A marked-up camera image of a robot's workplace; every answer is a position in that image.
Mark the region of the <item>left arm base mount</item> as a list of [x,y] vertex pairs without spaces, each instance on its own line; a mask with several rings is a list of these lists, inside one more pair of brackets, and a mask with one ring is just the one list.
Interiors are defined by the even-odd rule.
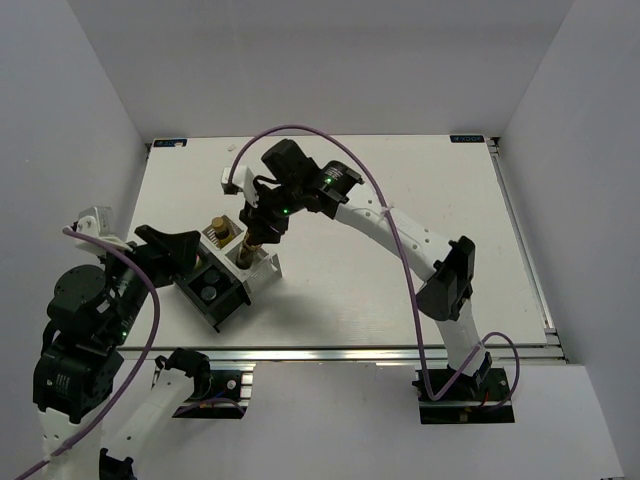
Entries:
[[177,348],[168,357],[159,355],[154,363],[153,386],[167,369],[182,371],[194,386],[193,393],[174,412],[174,418],[239,420],[244,417],[247,397],[242,394],[244,373],[241,370],[213,367],[205,354],[184,348]]

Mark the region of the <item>yellow label brown bottle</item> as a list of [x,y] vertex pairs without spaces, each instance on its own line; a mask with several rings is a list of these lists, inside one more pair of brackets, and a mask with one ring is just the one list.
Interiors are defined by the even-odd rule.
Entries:
[[224,216],[214,217],[211,221],[214,239],[220,249],[234,240],[235,235],[228,220]]

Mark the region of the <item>yellow band spice bottle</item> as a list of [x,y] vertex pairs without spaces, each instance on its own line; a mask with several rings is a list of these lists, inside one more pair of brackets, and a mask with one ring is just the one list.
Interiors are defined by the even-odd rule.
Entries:
[[239,269],[248,270],[256,257],[257,252],[261,249],[262,245],[255,243],[249,233],[246,233],[240,243],[235,264]]

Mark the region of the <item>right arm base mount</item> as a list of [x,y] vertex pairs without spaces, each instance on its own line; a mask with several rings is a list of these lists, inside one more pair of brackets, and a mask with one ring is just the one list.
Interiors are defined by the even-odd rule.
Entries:
[[422,425],[513,424],[510,384],[503,368],[491,368],[478,390],[456,383],[437,401],[431,400],[421,370],[412,385],[417,390]]

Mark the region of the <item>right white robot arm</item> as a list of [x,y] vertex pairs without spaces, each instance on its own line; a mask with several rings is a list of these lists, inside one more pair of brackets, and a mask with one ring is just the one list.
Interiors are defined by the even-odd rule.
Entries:
[[251,251],[279,243],[299,211],[321,213],[353,228],[396,255],[422,281],[411,296],[412,307],[438,327],[453,390],[466,399],[484,391],[491,357],[472,314],[474,242],[466,236],[450,240],[401,211],[392,212],[361,170],[337,160],[319,167],[291,139],[276,143],[261,160],[269,177],[234,163],[221,180],[226,193],[245,198],[240,220],[246,233],[237,265],[247,268]]

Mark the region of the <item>black cap spice jar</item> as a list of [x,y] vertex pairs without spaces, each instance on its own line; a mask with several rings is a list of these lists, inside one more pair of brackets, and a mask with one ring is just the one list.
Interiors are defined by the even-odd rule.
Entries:
[[220,272],[214,268],[209,269],[203,276],[203,280],[207,285],[215,285],[220,278]]
[[213,286],[205,286],[200,292],[201,300],[206,303],[212,303],[217,297],[217,289]]

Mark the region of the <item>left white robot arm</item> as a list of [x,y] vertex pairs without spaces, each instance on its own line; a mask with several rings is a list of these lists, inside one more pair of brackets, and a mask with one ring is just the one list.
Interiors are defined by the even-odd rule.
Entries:
[[101,445],[103,419],[142,367],[136,363],[116,387],[123,363],[118,349],[150,299],[152,327],[141,354],[148,355],[160,323],[158,291],[195,269],[200,235],[142,225],[136,233],[143,242],[136,244],[92,234],[80,224],[63,232],[99,262],[67,270],[54,286],[33,374],[44,457],[20,476],[41,472],[46,479],[131,479],[134,455],[116,455]]

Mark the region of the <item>black cap spice jar front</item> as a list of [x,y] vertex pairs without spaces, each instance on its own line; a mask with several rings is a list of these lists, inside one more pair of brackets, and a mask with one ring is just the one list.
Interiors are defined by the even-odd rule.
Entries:
[[217,289],[213,286],[205,286],[200,292],[201,300],[206,303],[212,303],[217,297]]

